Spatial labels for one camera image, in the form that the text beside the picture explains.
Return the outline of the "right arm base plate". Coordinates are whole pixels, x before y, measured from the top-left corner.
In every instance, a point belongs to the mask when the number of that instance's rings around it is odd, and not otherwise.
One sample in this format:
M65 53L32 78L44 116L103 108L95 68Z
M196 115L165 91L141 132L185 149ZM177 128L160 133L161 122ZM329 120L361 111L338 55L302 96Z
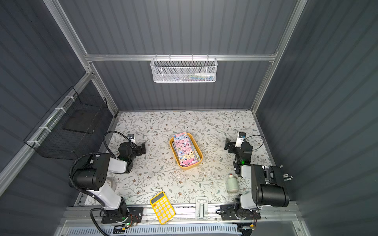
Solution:
M234 204L221 205L216 213L221 216L223 221L231 220L253 220L261 219L260 213L257 209L243 209L237 208Z

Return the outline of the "yellow storage tray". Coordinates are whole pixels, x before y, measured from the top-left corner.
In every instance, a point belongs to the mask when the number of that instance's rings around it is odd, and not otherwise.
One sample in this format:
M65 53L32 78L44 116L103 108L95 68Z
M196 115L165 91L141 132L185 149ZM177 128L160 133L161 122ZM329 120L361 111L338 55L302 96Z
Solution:
M203 160L203 154L194 137L187 132L174 134L169 141L174 158L184 170L198 166Z

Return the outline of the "pink cat sticker sheet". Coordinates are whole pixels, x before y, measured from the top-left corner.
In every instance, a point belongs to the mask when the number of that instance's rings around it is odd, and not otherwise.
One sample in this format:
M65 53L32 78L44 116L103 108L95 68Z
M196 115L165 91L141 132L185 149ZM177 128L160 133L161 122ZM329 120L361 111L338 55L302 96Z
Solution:
M173 136L173 146L182 167L189 167L199 162L199 154L187 132Z

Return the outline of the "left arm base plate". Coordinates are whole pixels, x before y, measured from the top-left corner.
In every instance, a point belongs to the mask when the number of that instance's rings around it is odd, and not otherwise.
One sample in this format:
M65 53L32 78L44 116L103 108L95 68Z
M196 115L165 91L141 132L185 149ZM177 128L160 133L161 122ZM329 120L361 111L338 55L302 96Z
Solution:
M143 207L127 207L118 210L101 210L102 224L141 223Z

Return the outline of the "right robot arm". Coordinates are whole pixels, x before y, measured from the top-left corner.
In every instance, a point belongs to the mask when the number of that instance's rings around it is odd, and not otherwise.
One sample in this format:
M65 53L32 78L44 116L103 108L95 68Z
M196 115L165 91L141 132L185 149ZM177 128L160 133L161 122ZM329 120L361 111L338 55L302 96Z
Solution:
M232 219L260 219L259 211L262 206L287 207L289 194L285 185L285 176L277 166L262 166L251 163L253 146L245 137L232 142L225 140L224 149L234 154L233 167L235 174L230 174L226 186L231 191L231 181L241 179L251 181L251 190L240 194L232 205L222 205L220 214L223 220Z

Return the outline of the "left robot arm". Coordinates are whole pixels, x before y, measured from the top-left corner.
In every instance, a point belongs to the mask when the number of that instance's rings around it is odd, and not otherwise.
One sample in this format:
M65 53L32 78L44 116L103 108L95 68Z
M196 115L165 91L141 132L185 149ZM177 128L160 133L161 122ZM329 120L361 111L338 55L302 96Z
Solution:
M126 141L118 147L118 156L110 149L106 136L118 134ZM88 153L77 158L69 170L69 184L79 192L95 199L103 223L125 222L132 215L126 201L107 182L107 174L129 174L136 157L146 154L146 144L136 144L134 135L124 135L119 131L107 131L103 136L107 153Z

